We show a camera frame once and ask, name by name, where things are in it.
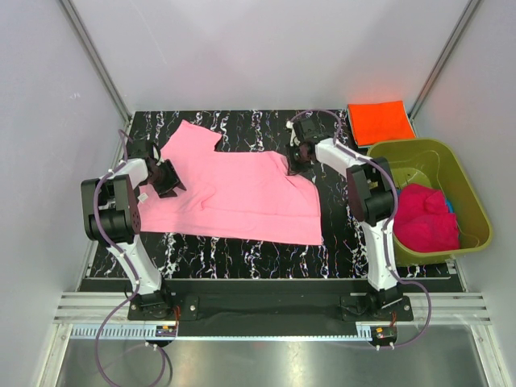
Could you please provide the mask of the magenta t shirt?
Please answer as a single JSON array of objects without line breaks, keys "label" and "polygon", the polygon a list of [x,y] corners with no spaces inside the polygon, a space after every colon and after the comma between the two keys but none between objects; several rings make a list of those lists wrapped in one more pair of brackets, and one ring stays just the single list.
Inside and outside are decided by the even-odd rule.
[{"label": "magenta t shirt", "polygon": [[441,190],[409,184],[399,191],[393,232],[412,251],[432,253],[460,247],[456,214]]}]

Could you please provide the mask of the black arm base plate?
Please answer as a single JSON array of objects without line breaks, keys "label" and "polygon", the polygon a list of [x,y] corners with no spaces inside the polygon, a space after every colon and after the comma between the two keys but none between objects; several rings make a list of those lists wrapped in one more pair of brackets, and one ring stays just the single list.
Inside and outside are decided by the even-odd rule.
[{"label": "black arm base plate", "polygon": [[399,287],[377,292],[364,280],[167,281],[138,296],[129,319],[177,321],[189,338],[265,339],[355,335],[357,323],[410,322]]}]

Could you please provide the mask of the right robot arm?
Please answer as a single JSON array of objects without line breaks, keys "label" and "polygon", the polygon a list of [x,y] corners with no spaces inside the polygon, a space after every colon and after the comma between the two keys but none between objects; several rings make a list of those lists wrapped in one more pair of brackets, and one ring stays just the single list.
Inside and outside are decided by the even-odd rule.
[{"label": "right robot arm", "polygon": [[328,135],[317,128],[311,119],[291,119],[286,130],[290,132],[289,173],[303,173],[319,163],[345,177],[350,213],[364,233],[367,281],[371,289],[358,301],[344,303],[341,310],[353,318],[367,315],[379,320],[387,318],[402,300],[393,247],[398,199],[388,161],[352,150],[337,135]]}]

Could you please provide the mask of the light pink t shirt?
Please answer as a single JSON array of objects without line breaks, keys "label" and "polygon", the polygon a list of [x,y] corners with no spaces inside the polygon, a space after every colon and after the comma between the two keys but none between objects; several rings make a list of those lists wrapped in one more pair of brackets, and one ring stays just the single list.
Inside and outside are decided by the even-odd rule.
[{"label": "light pink t shirt", "polygon": [[252,239],[318,246],[323,241],[318,189],[287,173],[277,152],[218,152],[222,135],[182,121],[161,149],[185,189],[159,198],[141,187],[143,232]]}]

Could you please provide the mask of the olive green plastic bin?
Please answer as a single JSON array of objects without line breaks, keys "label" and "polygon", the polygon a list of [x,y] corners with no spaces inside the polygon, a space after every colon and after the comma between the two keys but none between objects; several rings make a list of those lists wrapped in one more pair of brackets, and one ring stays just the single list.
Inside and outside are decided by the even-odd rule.
[{"label": "olive green plastic bin", "polygon": [[451,203],[459,227],[459,247],[441,252],[416,252],[398,239],[394,255],[398,267],[440,264],[452,256],[480,252],[492,241],[492,225],[471,179],[451,148],[437,139],[415,138],[374,144],[367,152],[389,162],[394,184],[404,189],[418,184],[440,190]]}]

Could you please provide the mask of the aluminium frame rail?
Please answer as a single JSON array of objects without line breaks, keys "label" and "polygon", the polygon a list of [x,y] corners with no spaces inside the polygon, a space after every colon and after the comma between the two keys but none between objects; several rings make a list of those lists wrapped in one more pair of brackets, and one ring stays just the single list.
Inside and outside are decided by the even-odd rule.
[{"label": "aluminium frame rail", "polygon": [[[431,312],[431,323],[435,325],[489,325],[491,318],[485,300],[479,293],[431,293],[426,297],[423,293],[408,293],[410,310],[414,322],[424,323],[427,312]],[[55,323],[100,323],[116,306],[126,298],[120,293],[63,293],[58,304],[53,322]],[[298,295],[287,294],[279,298],[272,295],[253,297],[245,294],[234,297],[217,294],[213,297],[199,295],[194,303],[196,312],[208,306],[231,309],[231,302],[237,302],[235,310],[272,310],[283,308],[289,304],[300,306],[323,306],[321,294]]]}]

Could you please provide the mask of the blue t shirt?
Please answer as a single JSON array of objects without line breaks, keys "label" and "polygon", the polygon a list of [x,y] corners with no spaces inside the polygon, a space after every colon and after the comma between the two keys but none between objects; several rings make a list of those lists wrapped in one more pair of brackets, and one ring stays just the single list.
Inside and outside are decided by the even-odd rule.
[{"label": "blue t shirt", "polygon": [[447,206],[447,209],[448,209],[449,213],[452,213],[452,214],[455,213],[454,208],[453,208],[451,202],[447,198],[445,198],[445,204]]}]

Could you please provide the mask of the black marbled table mat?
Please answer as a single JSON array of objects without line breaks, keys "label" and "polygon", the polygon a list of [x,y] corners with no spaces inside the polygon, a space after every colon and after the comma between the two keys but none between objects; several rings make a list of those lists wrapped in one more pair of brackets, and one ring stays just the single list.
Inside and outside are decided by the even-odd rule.
[{"label": "black marbled table mat", "polygon": [[[287,144],[285,123],[293,110],[138,111],[130,135],[163,146],[181,121],[222,135],[222,152],[277,151]],[[167,279],[364,279],[368,259],[364,233],[345,200],[345,180],[316,165],[306,177],[318,188],[321,246],[224,239],[173,233],[143,233],[153,264]]]}]

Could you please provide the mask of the folded orange t shirt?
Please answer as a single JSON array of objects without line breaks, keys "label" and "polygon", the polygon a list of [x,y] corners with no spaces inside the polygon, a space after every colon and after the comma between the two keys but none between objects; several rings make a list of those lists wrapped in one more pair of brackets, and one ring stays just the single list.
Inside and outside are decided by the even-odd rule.
[{"label": "folded orange t shirt", "polygon": [[350,104],[347,115],[353,138],[359,148],[416,137],[403,101]]}]

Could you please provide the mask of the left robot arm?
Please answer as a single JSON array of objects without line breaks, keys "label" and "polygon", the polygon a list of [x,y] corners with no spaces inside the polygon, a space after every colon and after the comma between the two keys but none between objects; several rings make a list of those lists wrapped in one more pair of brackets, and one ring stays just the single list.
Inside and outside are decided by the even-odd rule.
[{"label": "left robot arm", "polygon": [[186,191],[170,160],[150,140],[135,140],[119,164],[104,177],[81,183],[87,237],[104,246],[131,279],[131,310],[146,318],[167,318],[174,308],[171,291],[152,264],[139,236],[139,188],[149,186],[159,199]]}]

